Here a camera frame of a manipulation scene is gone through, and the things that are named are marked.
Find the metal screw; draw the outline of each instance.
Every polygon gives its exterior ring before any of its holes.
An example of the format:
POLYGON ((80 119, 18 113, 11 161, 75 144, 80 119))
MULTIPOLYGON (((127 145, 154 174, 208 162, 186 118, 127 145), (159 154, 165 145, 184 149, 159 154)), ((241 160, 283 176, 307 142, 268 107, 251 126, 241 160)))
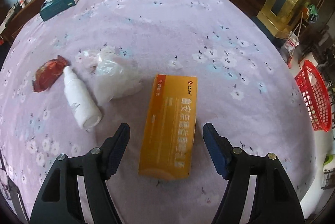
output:
POLYGON ((91 153, 92 153, 92 154, 99 154, 99 153, 100 153, 100 148, 93 148, 93 149, 91 150, 91 153))
POLYGON ((241 154, 241 153, 242 153, 242 149, 241 149, 241 148, 233 148, 232 151, 233 151, 235 154, 241 154))
POLYGON ((277 156, 276 156, 276 154, 274 154, 274 153, 269 153, 268 157, 269 157, 271 160, 275 160, 275 159, 277 159, 277 156))
POLYGON ((60 155, 58 155, 57 159, 58 159, 59 161, 62 161, 62 160, 65 159, 65 157, 66 157, 65 154, 60 154, 60 155))

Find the small white bottle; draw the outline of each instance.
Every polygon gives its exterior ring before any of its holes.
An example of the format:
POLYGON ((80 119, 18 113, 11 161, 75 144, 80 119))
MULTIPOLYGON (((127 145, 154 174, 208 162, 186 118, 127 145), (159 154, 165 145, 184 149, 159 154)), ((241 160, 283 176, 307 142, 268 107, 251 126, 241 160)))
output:
POLYGON ((100 122, 102 114, 91 98, 85 83, 69 66, 63 69, 63 73, 64 93, 78 125, 81 129, 94 127, 100 122))

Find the red snack package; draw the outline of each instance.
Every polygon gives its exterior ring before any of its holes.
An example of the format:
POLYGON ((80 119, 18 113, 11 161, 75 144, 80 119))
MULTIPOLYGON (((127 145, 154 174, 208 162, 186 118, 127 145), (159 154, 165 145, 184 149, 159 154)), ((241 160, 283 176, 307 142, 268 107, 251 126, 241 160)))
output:
POLYGON ((51 87, 66 66, 68 66, 68 61, 60 55, 57 56, 57 59, 44 63, 35 73, 36 80, 32 81, 34 92, 39 93, 51 87))

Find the red plastic basket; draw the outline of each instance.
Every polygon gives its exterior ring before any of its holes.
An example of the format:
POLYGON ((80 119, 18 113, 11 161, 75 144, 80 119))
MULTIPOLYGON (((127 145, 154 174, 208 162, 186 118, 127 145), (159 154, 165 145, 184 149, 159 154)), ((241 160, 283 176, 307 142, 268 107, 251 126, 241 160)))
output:
POLYGON ((331 127, 330 101, 326 85, 318 70, 310 61, 306 60, 295 80, 304 97, 313 130, 329 131, 331 127), (313 86, 309 81, 308 72, 316 78, 316 84, 313 86))

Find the cardboard box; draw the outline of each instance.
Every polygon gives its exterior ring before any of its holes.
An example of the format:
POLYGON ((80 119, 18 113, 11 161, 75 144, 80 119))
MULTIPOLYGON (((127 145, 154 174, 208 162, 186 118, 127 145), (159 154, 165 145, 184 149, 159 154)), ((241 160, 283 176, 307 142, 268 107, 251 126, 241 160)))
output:
POLYGON ((189 175, 197 78, 157 75, 145 124, 138 173, 163 180, 189 175))
POLYGON ((45 1, 42 4, 40 10, 40 16, 42 20, 48 21, 58 13, 68 9, 69 7, 75 6, 78 0, 51 0, 50 2, 45 1))

